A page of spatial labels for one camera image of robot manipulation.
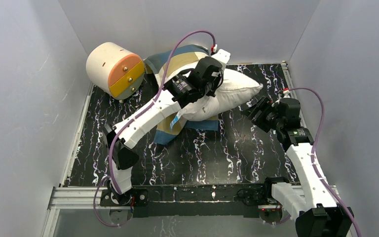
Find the white pillow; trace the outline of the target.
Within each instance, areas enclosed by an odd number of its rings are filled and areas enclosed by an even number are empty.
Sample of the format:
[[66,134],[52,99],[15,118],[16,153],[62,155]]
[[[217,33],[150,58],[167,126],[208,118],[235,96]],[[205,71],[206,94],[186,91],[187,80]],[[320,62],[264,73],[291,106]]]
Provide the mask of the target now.
[[208,120],[222,112],[248,102],[258,94],[263,85],[241,72],[225,69],[224,81],[216,90],[215,97],[204,96],[182,108],[181,119],[189,121]]

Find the blue beige white pillowcase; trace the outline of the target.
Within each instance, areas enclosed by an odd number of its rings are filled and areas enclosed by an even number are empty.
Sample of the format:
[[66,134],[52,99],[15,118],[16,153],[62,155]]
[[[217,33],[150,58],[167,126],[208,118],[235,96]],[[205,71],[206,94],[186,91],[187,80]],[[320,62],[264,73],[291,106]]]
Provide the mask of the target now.
[[[155,77],[158,86],[160,86],[164,74],[166,74],[166,79],[169,80],[180,71],[194,68],[201,58],[210,55],[205,47],[199,45],[190,44],[179,47],[175,50],[169,67],[165,72],[164,69],[169,54],[170,51],[167,51],[149,56],[144,60],[146,72]],[[154,137],[154,142],[156,144],[167,145],[174,140],[184,128],[208,131],[218,130],[218,115],[204,121],[189,121],[181,119],[174,125],[173,130],[170,130],[170,122],[175,115],[176,113],[171,114],[157,125]]]

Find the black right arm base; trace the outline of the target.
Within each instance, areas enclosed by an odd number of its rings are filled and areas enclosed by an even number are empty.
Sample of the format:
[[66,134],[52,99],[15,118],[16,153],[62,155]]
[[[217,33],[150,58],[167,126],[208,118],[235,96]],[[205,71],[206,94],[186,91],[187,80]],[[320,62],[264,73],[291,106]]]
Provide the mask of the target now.
[[236,192],[234,201],[240,201],[245,206],[257,207],[264,224],[280,225],[291,219],[290,214],[284,214],[283,205],[270,194],[270,186],[262,184],[259,187],[248,186]]

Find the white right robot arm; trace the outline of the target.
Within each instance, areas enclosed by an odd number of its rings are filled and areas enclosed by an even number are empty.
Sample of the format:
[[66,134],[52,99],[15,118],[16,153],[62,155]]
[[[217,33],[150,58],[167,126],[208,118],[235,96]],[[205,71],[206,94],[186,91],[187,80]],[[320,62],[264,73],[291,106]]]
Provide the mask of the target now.
[[335,191],[324,184],[326,178],[312,154],[314,140],[301,126],[301,104],[294,98],[272,102],[262,97],[242,112],[256,127],[274,130],[277,140],[294,165],[303,196],[283,178],[267,178],[268,194],[287,210],[295,221],[299,237],[346,237],[352,225],[350,207],[343,208],[334,197]]

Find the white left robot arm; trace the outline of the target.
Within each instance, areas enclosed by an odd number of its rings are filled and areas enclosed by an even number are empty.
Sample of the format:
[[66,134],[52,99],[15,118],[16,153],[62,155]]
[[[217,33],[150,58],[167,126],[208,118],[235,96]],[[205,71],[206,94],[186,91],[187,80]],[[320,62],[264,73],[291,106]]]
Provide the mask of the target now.
[[216,53],[170,79],[163,75],[158,93],[149,102],[114,127],[107,126],[110,182],[115,193],[123,195],[132,189],[131,171],[139,160],[133,148],[139,140],[170,115],[198,112],[208,99],[217,98],[228,61],[228,56]]

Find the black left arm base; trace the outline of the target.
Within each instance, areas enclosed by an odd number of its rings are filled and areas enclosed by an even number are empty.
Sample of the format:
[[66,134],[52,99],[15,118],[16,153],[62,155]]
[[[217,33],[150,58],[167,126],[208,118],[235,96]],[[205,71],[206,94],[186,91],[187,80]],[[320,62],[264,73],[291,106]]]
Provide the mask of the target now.
[[125,214],[126,221],[132,219],[136,207],[146,207],[149,203],[147,190],[131,189],[124,194],[118,194],[109,185],[102,190],[100,203],[101,207],[110,209],[109,216],[115,224],[120,224],[120,214]]

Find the blue pillow label tag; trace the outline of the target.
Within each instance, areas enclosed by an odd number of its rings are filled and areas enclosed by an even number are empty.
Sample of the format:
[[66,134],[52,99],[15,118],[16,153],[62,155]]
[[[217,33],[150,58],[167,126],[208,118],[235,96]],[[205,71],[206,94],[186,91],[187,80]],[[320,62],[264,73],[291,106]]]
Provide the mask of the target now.
[[174,125],[180,120],[181,116],[182,116],[182,112],[178,111],[170,122],[170,130],[173,130]]

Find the round cream drawer cabinet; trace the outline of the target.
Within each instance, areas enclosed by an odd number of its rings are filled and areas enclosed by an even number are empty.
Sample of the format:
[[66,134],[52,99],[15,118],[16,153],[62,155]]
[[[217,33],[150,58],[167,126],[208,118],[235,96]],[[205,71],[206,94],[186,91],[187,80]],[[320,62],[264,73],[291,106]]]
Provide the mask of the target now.
[[139,55],[106,42],[88,55],[86,72],[94,85],[112,98],[123,101],[142,84],[145,64]]

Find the aluminium table frame rail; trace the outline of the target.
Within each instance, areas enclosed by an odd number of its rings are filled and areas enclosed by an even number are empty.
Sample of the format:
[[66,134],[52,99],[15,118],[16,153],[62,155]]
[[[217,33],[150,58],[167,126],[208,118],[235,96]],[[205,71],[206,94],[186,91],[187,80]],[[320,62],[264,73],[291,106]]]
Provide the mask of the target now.
[[[143,106],[157,91],[153,76],[124,103],[92,86],[81,118],[76,148],[66,179],[50,200],[54,210],[91,210],[101,216],[110,209],[99,205],[100,181],[108,174],[108,151],[103,127],[114,124]],[[256,128],[241,111],[246,105],[219,114],[217,131],[185,128],[167,145],[154,142],[152,129],[136,145],[138,163],[132,169],[132,189],[147,190],[149,203],[136,207],[135,218],[152,216],[259,216],[257,207],[233,198],[239,189],[284,177],[301,191],[295,167],[283,152],[274,130]]]

